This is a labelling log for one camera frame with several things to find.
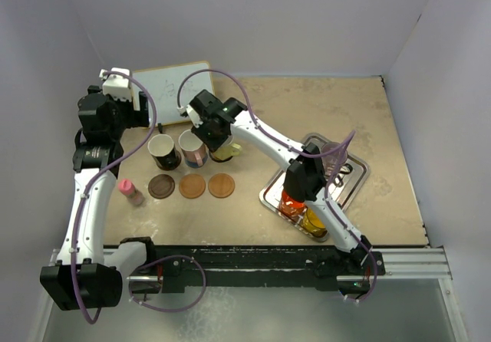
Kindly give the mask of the light wooden coaster top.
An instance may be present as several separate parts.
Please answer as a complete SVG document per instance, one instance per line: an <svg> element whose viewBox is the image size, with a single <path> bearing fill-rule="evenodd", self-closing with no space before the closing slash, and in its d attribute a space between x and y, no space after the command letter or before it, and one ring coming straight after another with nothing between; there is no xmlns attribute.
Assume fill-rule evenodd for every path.
<svg viewBox="0 0 491 342"><path fill-rule="evenodd" d="M180 194L187 199L196 199L206 190L206 181L199 174L187 174L179 183Z"/></svg>

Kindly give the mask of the dark mug white interior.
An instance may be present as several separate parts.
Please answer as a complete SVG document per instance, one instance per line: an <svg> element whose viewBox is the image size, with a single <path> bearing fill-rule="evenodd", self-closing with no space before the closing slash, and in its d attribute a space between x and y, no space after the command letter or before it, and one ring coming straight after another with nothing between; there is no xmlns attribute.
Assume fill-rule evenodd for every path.
<svg viewBox="0 0 491 342"><path fill-rule="evenodd" d="M147 149L161 170L172 171L181 164L180 152L169 135L159 133L153 136L147 143Z"/></svg>

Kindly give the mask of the light wooden coaster bottom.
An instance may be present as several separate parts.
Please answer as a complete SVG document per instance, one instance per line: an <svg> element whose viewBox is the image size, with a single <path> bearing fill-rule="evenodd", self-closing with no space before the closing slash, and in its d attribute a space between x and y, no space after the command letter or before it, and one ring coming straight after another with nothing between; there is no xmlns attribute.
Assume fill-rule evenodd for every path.
<svg viewBox="0 0 491 342"><path fill-rule="evenodd" d="M217 173L208 182L208 189L212 196L224 199L230 196L235 190L234 179L226 173Z"/></svg>

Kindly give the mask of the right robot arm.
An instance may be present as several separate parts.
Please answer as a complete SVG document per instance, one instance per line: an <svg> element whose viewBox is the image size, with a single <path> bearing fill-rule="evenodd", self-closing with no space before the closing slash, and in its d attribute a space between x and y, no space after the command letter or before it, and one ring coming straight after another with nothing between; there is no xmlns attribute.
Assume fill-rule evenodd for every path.
<svg viewBox="0 0 491 342"><path fill-rule="evenodd" d="M377 264L371 245L351 224L328 192L319 148L288 139L257 119L246 106L231 97L222 102L207 90L199 92L180 109L193 123L192 132L215 152L231 137L246 140L273 159L285 172L283 189L296 202L306 204L320 219L341 255L342 268L358 274Z"/></svg>

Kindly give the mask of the pink mug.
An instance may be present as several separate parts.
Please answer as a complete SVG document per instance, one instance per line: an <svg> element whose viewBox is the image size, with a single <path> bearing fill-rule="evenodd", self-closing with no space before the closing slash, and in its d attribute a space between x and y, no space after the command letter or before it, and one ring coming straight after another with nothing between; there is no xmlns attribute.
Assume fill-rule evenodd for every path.
<svg viewBox="0 0 491 342"><path fill-rule="evenodd" d="M200 168L208 160L205 144L191 130L185 130L180 134L178 144L188 166Z"/></svg>

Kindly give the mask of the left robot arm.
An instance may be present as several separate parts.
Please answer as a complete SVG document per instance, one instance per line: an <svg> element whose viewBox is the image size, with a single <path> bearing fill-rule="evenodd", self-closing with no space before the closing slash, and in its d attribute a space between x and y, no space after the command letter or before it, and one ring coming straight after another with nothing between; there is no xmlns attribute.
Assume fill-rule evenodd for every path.
<svg viewBox="0 0 491 342"><path fill-rule="evenodd" d="M68 230L54 263L42 268L40 282L63 311L118 305L123 280L135 269L155 271L158 257L148 237L126 238L104 254L107 207L116 185L125 130L148 127L144 95L131 87L91 85L78 103L81 128L73 155L74 203Z"/></svg>

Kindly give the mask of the light wooden coaster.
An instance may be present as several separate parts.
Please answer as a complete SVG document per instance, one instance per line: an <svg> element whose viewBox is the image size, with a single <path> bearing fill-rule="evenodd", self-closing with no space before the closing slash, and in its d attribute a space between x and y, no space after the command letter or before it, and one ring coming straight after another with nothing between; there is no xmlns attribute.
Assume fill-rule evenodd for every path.
<svg viewBox="0 0 491 342"><path fill-rule="evenodd" d="M196 199L206 190L206 181L199 174L187 174L179 183L180 194L187 199Z"/></svg>
<svg viewBox="0 0 491 342"><path fill-rule="evenodd" d="M224 199L230 196L235 190L234 179L226 173L217 173L208 182L208 189L212 196Z"/></svg>

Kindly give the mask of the dark wooden coaster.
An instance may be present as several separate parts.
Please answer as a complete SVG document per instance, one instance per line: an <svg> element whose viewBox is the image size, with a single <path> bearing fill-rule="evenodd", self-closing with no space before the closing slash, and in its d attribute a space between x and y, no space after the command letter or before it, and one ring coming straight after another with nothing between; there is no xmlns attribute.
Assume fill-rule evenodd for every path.
<svg viewBox="0 0 491 342"><path fill-rule="evenodd" d="M175 186L175 181L171 176L159 174L149 181L148 192L155 199L165 199L173 193Z"/></svg>

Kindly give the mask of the purple mug black rim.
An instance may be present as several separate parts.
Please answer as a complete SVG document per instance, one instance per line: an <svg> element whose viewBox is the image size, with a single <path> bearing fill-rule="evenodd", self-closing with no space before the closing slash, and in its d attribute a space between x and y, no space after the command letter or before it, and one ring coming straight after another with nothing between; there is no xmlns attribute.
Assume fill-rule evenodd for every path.
<svg viewBox="0 0 491 342"><path fill-rule="evenodd" d="M322 164L324 167L326 179L330 178L331 174L334 172L334 169L338 163L340 164L338 170L336 171L338 175L350 173L352 171L352 169L348 169L345 167L348 159L348 153L346 151L338 150L334 153L323 156L321 159L322 159Z"/></svg>

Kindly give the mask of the pale yellow mug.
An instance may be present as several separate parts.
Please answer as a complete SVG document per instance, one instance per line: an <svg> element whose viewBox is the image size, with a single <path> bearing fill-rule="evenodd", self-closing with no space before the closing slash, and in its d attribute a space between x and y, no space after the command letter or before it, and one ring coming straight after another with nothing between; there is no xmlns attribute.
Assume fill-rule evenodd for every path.
<svg viewBox="0 0 491 342"><path fill-rule="evenodd" d="M238 143L235 143L233 137L230 136L215 152L209 152L209 155L212 154L219 159L225 159L228 156L238 156L241 152L242 147Z"/></svg>

